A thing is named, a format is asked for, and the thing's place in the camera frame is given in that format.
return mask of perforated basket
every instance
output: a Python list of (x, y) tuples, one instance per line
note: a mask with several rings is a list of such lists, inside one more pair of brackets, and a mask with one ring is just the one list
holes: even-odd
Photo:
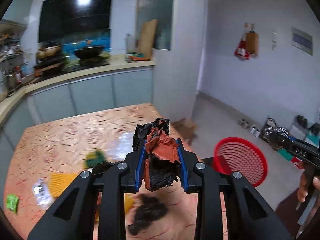
[(239, 171), (254, 187), (259, 186), (268, 173), (267, 161), (260, 149), (238, 137), (228, 137), (218, 142), (212, 166), (216, 171), (228, 175)]

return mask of metal pivot bolt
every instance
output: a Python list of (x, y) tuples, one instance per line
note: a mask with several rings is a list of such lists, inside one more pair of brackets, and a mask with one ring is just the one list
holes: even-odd
[(234, 176), (236, 179), (241, 179), (242, 178), (242, 174), (239, 171), (235, 171), (232, 176)]
[(89, 175), (90, 175), (90, 172), (89, 172), (89, 171), (82, 171), (82, 172), (80, 173), (80, 177), (83, 178), (83, 179), (89, 177)]
[(126, 163), (119, 163), (118, 164), (118, 169), (124, 170), (128, 165)]
[(203, 170), (205, 168), (205, 164), (204, 163), (197, 163), (196, 164), (196, 167), (199, 169), (199, 170)]

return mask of cutting board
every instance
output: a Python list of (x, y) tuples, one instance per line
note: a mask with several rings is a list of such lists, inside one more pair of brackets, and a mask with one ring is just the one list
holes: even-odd
[(157, 19), (145, 22), (142, 27), (139, 43), (138, 53), (143, 53), (143, 57), (146, 59), (151, 58), (152, 47), (155, 42)]

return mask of cooking pot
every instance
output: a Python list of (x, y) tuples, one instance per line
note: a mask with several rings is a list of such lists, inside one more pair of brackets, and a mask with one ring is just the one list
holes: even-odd
[(90, 59), (98, 57), (103, 51), (104, 46), (90, 46), (75, 51), (79, 59)]
[(39, 51), (36, 53), (36, 58), (43, 61), (48, 57), (51, 57), (61, 51), (61, 44), (56, 42), (48, 43), (45, 46), (39, 47)]

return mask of wall sign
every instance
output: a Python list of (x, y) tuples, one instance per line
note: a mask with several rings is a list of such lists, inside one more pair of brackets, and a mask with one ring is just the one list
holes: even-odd
[(292, 27), (292, 45), (313, 55), (312, 36)]

